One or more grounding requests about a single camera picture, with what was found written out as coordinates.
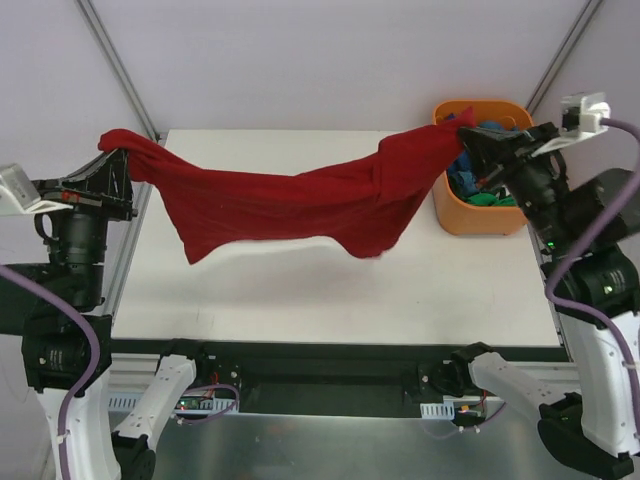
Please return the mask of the red t-shirt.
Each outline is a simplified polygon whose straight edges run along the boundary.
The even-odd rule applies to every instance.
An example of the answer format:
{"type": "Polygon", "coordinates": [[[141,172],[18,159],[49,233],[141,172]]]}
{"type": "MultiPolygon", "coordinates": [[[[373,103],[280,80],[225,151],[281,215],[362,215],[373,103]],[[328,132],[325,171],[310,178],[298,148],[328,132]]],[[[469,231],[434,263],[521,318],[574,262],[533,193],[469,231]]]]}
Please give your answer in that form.
{"type": "Polygon", "coordinates": [[[236,241],[328,237],[359,259],[398,242],[437,178],[461,154],[471,108],[439,125],[382,139],[376,152],[297,175],[203,169],[130,130],[114,129],[102,152],[128,155],[135,182],[153,185],[195,264],[236,241]]]}

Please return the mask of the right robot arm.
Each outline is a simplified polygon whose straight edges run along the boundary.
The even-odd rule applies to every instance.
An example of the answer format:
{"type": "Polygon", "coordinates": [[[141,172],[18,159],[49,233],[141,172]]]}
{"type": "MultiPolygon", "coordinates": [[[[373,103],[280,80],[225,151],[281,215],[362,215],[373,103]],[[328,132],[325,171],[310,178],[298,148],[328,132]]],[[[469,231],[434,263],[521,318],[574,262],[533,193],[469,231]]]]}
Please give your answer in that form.
{"type": "Polygon", "coordinates": [[[551,456],[598,479],[621,479],[639,455],[639,273],[620,242],[639,231],[639,174],[611,168],[570,188],[550,123],[522,131],[463,127],[479,184],[514,197],[548,261],[544,292],[561,316],[579,389],[565,392],[483,343],[453,353],[454,396],[485,390],[526,415],[551,456]]]}

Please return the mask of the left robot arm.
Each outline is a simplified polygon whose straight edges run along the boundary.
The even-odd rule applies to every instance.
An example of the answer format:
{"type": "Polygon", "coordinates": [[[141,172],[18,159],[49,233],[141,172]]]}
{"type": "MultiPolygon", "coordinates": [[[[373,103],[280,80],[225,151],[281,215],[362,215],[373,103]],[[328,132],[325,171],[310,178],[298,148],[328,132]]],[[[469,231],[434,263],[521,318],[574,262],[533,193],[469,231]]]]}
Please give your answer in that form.
{"type": "Polygon", "coordinates": [[[195,343],[171,342],[132,418],[110,426],[112,318],[98,308],[109,224],[137,214],[126,151],[103,153],[49,180],[32,180],[17,164],[4,166],[1,212],[32,217],[48,251],[44,263],[2,268],[1,331],[21,340],[57,477],[151,478],[158,440],[180,397],[204,387],[212,367],[195,343]]]}

